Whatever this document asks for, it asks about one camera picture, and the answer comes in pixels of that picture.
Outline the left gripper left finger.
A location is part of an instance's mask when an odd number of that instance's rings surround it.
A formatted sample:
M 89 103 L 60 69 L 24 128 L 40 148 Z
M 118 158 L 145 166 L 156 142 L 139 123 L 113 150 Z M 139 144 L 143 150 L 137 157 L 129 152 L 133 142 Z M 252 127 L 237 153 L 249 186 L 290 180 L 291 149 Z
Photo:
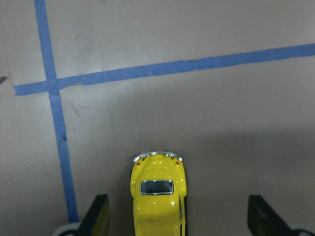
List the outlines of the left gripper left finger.
M 106 236 L 110 225 L 109 197 L 96 195 L 86 216 L 78 228 L 78 236 Z

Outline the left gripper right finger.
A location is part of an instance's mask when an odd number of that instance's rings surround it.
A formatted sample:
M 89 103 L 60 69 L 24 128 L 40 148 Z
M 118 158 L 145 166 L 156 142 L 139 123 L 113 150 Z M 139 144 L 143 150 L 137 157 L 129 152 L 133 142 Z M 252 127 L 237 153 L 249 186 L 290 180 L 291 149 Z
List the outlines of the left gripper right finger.
M 298 236 L 260 195 L 248 199 L 247 226 L 252 236 Z

